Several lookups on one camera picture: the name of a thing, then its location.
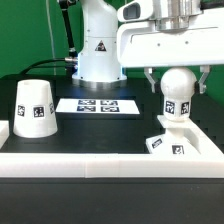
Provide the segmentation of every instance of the green wall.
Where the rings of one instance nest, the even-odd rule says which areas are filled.
[[[125,0],[107,0],[118,9]],[[63,19],[57,0],[49,0],[56,58],[68,55]],[[16,74],[37,61],[51,59],[51,39],[47,20],[46,0],[0,1],[0,77]],[[82,9],[78,3],[69,9],[76,49],[82,49]],[[199,77],[199,68],[191,68]],[[167,68],[157,69],[157,75]],[[32,73],[53,73],[53,69],[32,70]],[[57,74],[64,74],[57,69]],[[127,76],[144,77],[143,69],[127,69]],[[224,106],[224,66],[214,66],[207,80],[207,93]]]

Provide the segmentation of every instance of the white cup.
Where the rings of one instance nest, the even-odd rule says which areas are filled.
[[[57,130],[50,83],[32,79],[19,81],[13,132],[20,137],[41,138]]]

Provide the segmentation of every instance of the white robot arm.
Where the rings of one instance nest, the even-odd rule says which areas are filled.
[[[121,21],[127,8],[118,11]],[[202,11],[199,0],[154,0],[150,14],[144,21],[141,15],[138,22],[127,19],[118,31],[118,60],[124,67],[224,63],[224,8]]]
[[[117,59],[118,19],[116,10],[104,0],[58,0],[69,42],[70,60],[77,64],[77,52],[71,35],[67,16],[70,5],[81,3],[84,19],[84,46],[78,53],[77,71],[72,75],[72,82],[90,88],[109,89],[125,85],[121,65]]]

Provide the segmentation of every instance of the table surface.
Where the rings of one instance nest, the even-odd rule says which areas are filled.
[[[58,132],[27,139],[13,129],[16,86],[21,79],[49,80],[55,108],[60,98],[134,100],[140,115],[56,113]],[[153,94],[146,79],[128,79],[125,87],[91,90],[72,85],[64,76],[8,75],[0,79],[0,119],[9,120],[10,137],[1,152],[25,153],[148,153],[146,138],[164,133],[157,120],[163,96]],[[191,119],[223,151],[224,108],[206,95],[192,98]]]
[[[57,113],[55,135],[20,138],[12,133],[16,86],[18,80],[28,78],[49,80],[55,105],[62,97],[131,99],[140,115]],[[0,119],[10,124],[1,153],[144,154],[145,139],[164,131],[156,119],[162,101],[145,79],[93,91],[75,87],[65,77],[8,75],[0,79]],[[222,151],[223,114],[208,96],[193,97],[191,119]],[[224,218],[223,183],[223,179],[198,178],[1,178],[0,223],[219,224]]]

